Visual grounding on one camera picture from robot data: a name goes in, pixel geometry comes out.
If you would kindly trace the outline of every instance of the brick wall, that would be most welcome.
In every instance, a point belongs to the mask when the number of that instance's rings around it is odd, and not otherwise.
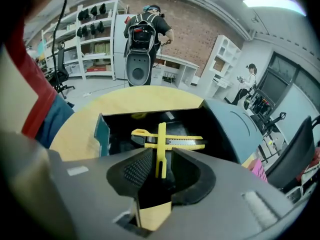
[[[87,0],[84,6],[106,0]],[[225,35],[240,49],[243,38],[210,11],[185,0],[121,0],[129,5],[130,14],[141,13],[146,5],[158,5],[166,22],[174,30],[174,42],[163,48],[162,53],[190,61],[200,66],[201,76],[218,35]]]

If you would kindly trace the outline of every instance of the person wearing black shirt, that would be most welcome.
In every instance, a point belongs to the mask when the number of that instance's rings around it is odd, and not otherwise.
[[[153,48],[150,50],[149,52],[149,56],[150,56],[150,74],[149,77],[146,81],[146,83],[144,85],[150,85],[151,83],[151,73],[152,73],[152,67],[154,65],[154,62],[156,60],[156,56],[157,56],[157,51],[159,50],[160,46],[161,46],[161,42],[159,41],[158,38],[158,34],[162,34],[163,36],[168,37],[168,41],[165,42],[166,45],[171,44],[171,42],[174,41],[175,37],[174,37],[174,31],[171,29],[171,27],[166,23],[165,19],[163,17],[161,17],[161,9],[159,6],[157,5],[148,5],[145,6],[143,8],[143,13],[133,16],[127,23],[126,23],[126,27],[125,30],[123,32],[124,37],[128,38],[129,37],[129,33],[128,33],[128,29],[130,26],[132,26],[133,24],[136,23],[137,17],[139,21],[141,21],[140,19],[140,15],[142,16],[142,20],[146,21],[147,19],[153,19],[152,20],[152,25],[155,29],[156,35],[155,35],[155,39],[154,39],[154,46]],[[125,47],[125,53],[124,56],[127,56],[127,46]]]

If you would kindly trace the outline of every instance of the fluorescent light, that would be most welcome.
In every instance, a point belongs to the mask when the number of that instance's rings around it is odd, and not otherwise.
[[[277,7],[295,11],[306,16],[304,10],[291,0],[243,0],[248,7]]]

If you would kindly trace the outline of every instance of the round wooden table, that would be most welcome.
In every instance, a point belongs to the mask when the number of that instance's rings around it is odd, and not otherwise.
[[[74,113],[55,136],[50,149],[63,161],[96,158],[99,142],[94,131],[99,113],[103,115],[198,108],[202,98],[189,92],[156,85],[135,86],[112,91]]]

